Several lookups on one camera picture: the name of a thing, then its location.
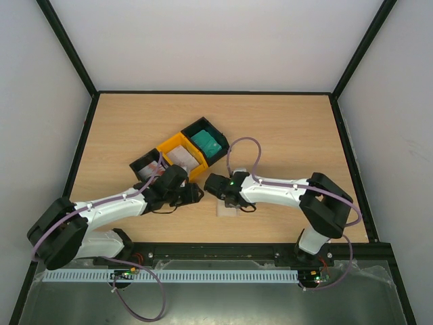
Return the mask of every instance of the robotic arm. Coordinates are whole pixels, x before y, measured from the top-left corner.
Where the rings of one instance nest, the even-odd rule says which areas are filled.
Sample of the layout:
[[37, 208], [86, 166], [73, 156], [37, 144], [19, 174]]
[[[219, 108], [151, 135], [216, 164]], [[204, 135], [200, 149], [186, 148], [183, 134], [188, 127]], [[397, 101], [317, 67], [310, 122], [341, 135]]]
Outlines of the robotic arm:
[[341, 238], [350, 207], [335, 198], [303, 188], [314, 186], [353, 202], [352, 198], [324, 174], [309, 179], [267, 179], [254, 177], [246, 169], [236, 169], [231, 178], [210, 174], [204, 190], [225, 202], [226, 207], [255, 211], [257, 202], [286, 205], [302, 210], [310, 222], [296, 243], [298, 260], [308, 263], [330, 238]]
[[53, 225], [67, 214], [81, 212], [63, 222], [37, 249], [37, 255], [47, 269], [65, 266], [73, 259], [83, 257], [118, 257], [127, 259], [128, 236], [121, 230], [96, 232], [105, 224], [125, 217], [154, 212], [164, 204], [177, 209], [182, 205], [199, 202], [204, 193], [195, 183], [188, 183], [187, 172], [173, 165], [141, 193], [143, 183], [107, 198], [72, 203], [68, 198], [58, 198], [31, 227], [27, 238], [36, 245]]

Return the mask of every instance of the wood surface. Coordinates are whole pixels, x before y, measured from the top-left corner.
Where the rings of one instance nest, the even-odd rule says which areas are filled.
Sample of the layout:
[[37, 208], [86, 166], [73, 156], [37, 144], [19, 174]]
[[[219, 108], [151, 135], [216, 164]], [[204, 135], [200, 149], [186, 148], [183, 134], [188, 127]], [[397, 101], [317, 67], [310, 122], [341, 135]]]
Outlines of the wood surface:
[[[327, 96], [102, 94], [72, 201], [103, 198], [131, 187], [137, 179], [129, 164], [201, 116], [229, 143], [243, 136], [261, 143], [258, 175], [299, 179], [318, 171], [355, 198]], [[252, 142], [240, 142], [231, 166], [250, 170], [256, 155]], [[201, 188], [211, 172], [227, 175], [225, 159], [196, 179]], [[200, 203], [180, 207], [171, 215], [129, 217], [100, 230], [122, 228], [138, 242], [295, 242], [308, 225], [298, 209], [258, 203], [255, 213], [217, 217], [216, 205], [217, 199], [205, 194]], [[354, 219], [352, 212], [349, 220]], [[367, 242], [362, 223], [345, 234], [353, 242]]]

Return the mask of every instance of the black metal frame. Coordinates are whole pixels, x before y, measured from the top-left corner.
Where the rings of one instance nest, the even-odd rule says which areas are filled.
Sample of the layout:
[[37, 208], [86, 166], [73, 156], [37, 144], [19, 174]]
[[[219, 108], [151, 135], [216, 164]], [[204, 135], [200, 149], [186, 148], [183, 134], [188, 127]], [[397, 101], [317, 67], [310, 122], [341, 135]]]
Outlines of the black metal frame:
[[[359, 44], [356, 52], [354, 53], [352, 59], [350, 60], [346, 70], [344, 71], [341, 79], [339, 80], [333, 93], [328, 92], [299, 92], [299, 91], [289, 91], [289, 92], [276, 92], [276, 91], [97, 91], [90, 76], [81, 62], [75, 48], [70, 41], [60, 19], [55, 13], [49, 0], [36, 0], [39, 4], [41, 10], [43, 11], [45, 17], [47, 18], [49, 24], [51, 25], [54, 33], [62, 44], [65, 52], [70, 58], [72, 64], [74, 65], [78, 75], [83, 81], [87, 91], [92, 97], [91, 105], [89, 107], [89, 112], [87, 114], [87, 119], [83, 127], [83, 132], [81, 134], [78, 147], [74, 159], [72, 161], [72, 166], [68, 179], [66, 181], [64, 196], [69, 196], [72, 187], [74, 185], [74, 180], [76, 173], [78, 171], [78, 166], [83, 155], [87, 137], [90, 132], [91, 123], [97, 103], [99, 100], [99, 95], [101, 93], [159, 93], [159, 94], [213, 94], [213, 95], [326, 95], [329, 97], [329, 102], [332, 107], [332, 112], [334, 113], [334, 118], [336, 120], [336, 125], [340, 139], [342, 142], [342, 147], [344, 154], [346, 156], [346, 161], [350, 171], [350, 176], [352, 177], [352, 182], [355, 188], [357, 199], [359, 202], [360, 209], [363, 213], [363, 222], [367, 235], [369, 238], [368, 244], [353, 244], [353, 253], [358, 260], [386, 260], [390, 266], [392, 278], [397, 287], [397, 292], [401, 300], [403, 311], [408, 324], [416, 324], [415, 318], [413, 316], [412, 308], [410, 306], [403, 281], [401, 279], [396, 260], [394, 258], [394, 253], [390, 244], [379, 242], [378, 233], [374, 225], [373, 217], [371, 216], [371, 211], [368, 205], [367, 197], [365, 195], [364, 187], [359, 175], [359, 170], [355, 156], [353, 154], [351, 144], [348, 138], [347, 130], [344, 125], [344, 120], [338, 105], [338, 98], [341, 96], [345, 86], [347, 86], [351, 76], [355, 72], [357, 66], [361, 62], [363, 56], [367, 52], [369, 46], [373, 42], [375, 36], [377, 35], [380, 27], [385, 22], [388, 14], [393, 8], [396, 0], [384, 0], [381, 7], [379, 8], [375, 18], [373, 19], [370, 27], [368, 28], [365, 36], [363, 37], [361, 43]], [[254, 260], [274, 260], [276, 265], [289, 265], [292, 263], [292, 258], [288, 256], [288, 252], [293, 250], [294, 244], [173, 244], [173, 243], [136, 243], [137, 246], [141, 247], [144, 252], [149, 251], [153, 254], [151, 262], [157, 261], [158, 259], [166, 258], [168, 255], [171, 259], [254, 259]], [[325, 249], [329, 250], [333, 254], [333, 259], [348, 259], [349, 251], [346, 244], [330, 244]], [[28, 269], [22, 290], [18, 297], [16, 307], [12, 314], [10, 324], [18, 324], [24, 304], [26, 302], [27, 294], [32, 283], [33, 276], [36, 271], [36, 263], [31, 263]]]

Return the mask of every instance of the teal cloth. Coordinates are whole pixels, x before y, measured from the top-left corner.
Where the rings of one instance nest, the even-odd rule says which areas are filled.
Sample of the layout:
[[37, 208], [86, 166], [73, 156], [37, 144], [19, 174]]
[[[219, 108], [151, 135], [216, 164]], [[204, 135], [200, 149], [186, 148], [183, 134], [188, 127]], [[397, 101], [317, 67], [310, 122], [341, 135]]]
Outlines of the teal cloth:
[[219, 143], [205, 130], [201, 130], [199, 133], [193, 135], [191, 139], [208, 158], [212, 158], [219, 150], [221, 150]]

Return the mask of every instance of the gray floor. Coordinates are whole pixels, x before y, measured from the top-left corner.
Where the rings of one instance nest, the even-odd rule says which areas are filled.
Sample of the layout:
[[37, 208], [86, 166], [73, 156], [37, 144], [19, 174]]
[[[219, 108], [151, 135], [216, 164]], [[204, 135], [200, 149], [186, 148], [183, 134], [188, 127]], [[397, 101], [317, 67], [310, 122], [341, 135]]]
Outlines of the gray floor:
[[[302, 292], [295, 284], [165, 284], [167, 310], [156, 324], [405, 324], [384, 268], [366, 270], [351, 272], [337, 287], [314, 293]], [[338, 272], [332, 269], [335, 276]], [[159, 312], [157, 284], [132, 284], [122, 294], [145, 317]], [[142, 323], [124, 310], [108, 284], [35, 282], [20, 324]]]

